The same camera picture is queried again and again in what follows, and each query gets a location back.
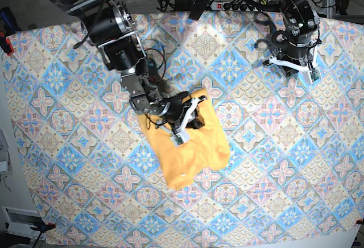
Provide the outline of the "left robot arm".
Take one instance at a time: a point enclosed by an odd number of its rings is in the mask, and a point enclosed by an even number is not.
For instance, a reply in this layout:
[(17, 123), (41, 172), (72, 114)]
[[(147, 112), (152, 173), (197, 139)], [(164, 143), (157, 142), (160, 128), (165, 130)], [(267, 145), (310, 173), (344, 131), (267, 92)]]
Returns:
[(278, 66), (286, 77), (300, 72), (305, 82), (313, 84), (321, 78), (317, 65), (320, 18), (307, 0), (273, 0), (283, 14), (284, 30), (270, 33), (267, 46), (270, 57), (264, 66)]

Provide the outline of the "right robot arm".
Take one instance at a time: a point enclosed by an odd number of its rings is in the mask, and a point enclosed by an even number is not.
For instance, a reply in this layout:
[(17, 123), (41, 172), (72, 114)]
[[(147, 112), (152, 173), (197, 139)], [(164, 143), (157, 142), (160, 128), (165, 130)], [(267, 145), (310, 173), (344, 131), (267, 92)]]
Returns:
[(81, 21), (83, 39), (101, 53), (108, 70), (118, 71), (120, 84), (130, 95), (130, 106), (139, 115), (165, 130), (175, 146), (189, 141), (188, 129), (204, 123), (198, 117), (198, 104), (206, 99), (191, 97), (188, 92), (169, 96), (162, 92), (156, 63), (147, 57), (138, 35), (137, 24), (122, 2), (116, 0), (50, 0), (66, 14)]

